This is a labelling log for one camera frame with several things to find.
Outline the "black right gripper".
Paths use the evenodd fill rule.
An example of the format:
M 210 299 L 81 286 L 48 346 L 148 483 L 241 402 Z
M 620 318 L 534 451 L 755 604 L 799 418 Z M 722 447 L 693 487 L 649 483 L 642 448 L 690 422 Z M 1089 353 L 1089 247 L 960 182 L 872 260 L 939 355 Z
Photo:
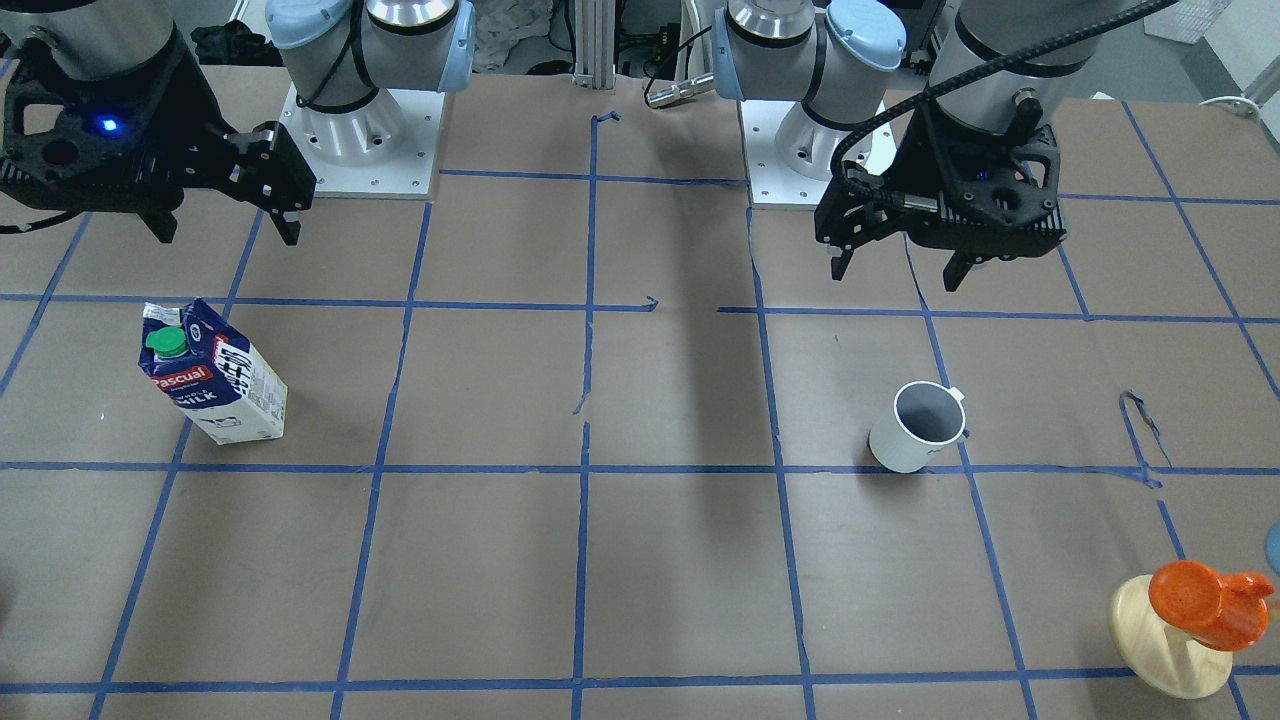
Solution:
M 316 178 L 289 131 L 268 120 L 239 132 L 178 31 L 133 70 L 73 79 L 41 38 L 24 41 L 4 97 L 3 191 L 52 211 L 142 219 L 173 243 L 187 188 L 262 209 L 285 246 Z

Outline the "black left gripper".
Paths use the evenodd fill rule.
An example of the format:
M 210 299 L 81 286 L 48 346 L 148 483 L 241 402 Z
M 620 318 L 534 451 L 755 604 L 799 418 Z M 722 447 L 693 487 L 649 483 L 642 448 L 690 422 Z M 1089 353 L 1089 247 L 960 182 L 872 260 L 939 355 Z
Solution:
M 987 260 L 1052 252 L 1069 233 L 1060 159 L 1037 97 L 1015 101 L 1012 119 L 993 133 L 954 119 L 938 100 L 924 104 L 888 170 L 868 179 L 878 199 L 833 181 L 819 201 L 814 236 L 828 245 L 831 279 L 845 278 L 855 250 L 895 232 L 952 252 L 942 272 L 950 293 Z

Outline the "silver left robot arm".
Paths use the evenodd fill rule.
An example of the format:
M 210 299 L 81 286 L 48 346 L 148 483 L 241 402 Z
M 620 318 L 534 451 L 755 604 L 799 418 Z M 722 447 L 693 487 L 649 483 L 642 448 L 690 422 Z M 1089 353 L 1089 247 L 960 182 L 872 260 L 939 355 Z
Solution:
M 881 1 L 730 1 L 713 15 L 717 92 L 791 104 L 788 122 L 815 142 L 785 143 L 801 172 L 827 183 L 814 237 L 842 279 L 861 246 L 904 233 L 948 251 L 955 291 L 980 264 L 1042 258 L 1066 238 L 1060 149 L 1050 118 L 1093 56 L 1115 1 L 965 1 L 890 167 L 868 169 L 856 146 L 908 55 L 908 29 Z

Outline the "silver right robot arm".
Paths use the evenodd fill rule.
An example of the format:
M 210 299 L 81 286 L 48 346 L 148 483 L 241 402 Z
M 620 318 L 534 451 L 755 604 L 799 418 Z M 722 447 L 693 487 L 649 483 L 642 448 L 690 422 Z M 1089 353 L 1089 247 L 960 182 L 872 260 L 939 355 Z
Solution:
M 317 186 L 306 149 L 334 165 L 380 161 L 407 131 L 394 91 L 470 81 L 470 1 L 270 1 L 266 19 L 294 123 L 239 132 L 164 1 L 5 1 L 18 63 L 3 95 L 3 192 L 49 224 L 127 214 L 169 243 L 186 191 L 214 190 L 294 245 Z

